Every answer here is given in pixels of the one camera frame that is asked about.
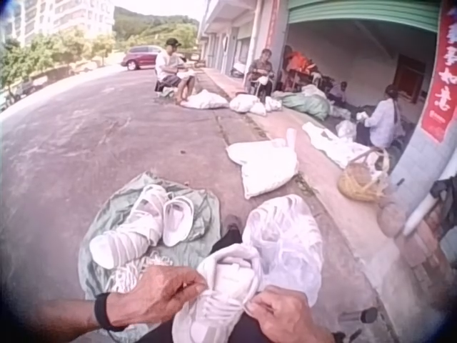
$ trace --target rolling shutter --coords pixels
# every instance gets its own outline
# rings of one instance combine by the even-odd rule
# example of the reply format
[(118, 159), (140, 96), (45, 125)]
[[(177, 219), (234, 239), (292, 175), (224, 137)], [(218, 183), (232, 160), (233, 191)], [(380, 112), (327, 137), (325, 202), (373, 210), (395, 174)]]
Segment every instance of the rolling shutter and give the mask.
[(390, 21), (438, 31), (440, 1), (289, 0), (290, 24), (327, 19)]

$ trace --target woven basket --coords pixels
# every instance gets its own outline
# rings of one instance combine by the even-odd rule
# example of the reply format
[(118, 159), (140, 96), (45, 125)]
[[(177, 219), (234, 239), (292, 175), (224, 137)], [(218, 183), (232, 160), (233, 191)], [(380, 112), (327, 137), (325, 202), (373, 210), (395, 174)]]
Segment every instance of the woven basket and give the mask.
[[(387, 187), (389, 160), (387, 151), (373, 148), (357, 156), (348, 163), (338, 180), (338, 190), (342, 195), (360, 202), (377, 202), (384, 195)], [(379, 176), (373, 178), (366, 160), (368, 155), (376, 153), (383, 157), (383, 167)]]

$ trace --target apartment building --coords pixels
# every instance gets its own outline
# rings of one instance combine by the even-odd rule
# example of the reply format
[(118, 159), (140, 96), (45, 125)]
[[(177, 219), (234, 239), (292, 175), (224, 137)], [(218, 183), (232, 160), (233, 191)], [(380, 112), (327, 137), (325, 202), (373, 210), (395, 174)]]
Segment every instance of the apartment building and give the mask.
[(110, 34), (114, 25), (113, 0), (21, 0), (2, 23), (2, 39), (26, 45), (37, 34), (53, 34), (78, 27), (88, 37)]

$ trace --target black cap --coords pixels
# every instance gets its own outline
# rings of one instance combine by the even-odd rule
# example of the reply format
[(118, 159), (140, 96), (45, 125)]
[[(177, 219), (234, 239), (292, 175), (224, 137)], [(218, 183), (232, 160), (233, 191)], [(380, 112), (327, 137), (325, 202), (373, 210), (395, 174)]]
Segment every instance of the black cap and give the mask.
[(165, 43), (166, 46), (171, 45), (174, 48), (177, 48), (178, 46), (181, 46), (181, 43), (178, 42), (178, 39), (176, 38), (168, 38)]

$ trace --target person's left hand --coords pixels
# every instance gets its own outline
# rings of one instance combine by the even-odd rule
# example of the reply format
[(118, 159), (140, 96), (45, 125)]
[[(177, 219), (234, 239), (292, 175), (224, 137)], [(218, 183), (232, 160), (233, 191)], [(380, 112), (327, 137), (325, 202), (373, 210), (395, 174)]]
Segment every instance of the person's left hand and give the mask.
[(166, 322), (206, 288), (206, 280), (195, 269), (152, 266), (133, 291), (110, 294), (106, 311), (110, 322), (119, 327)]

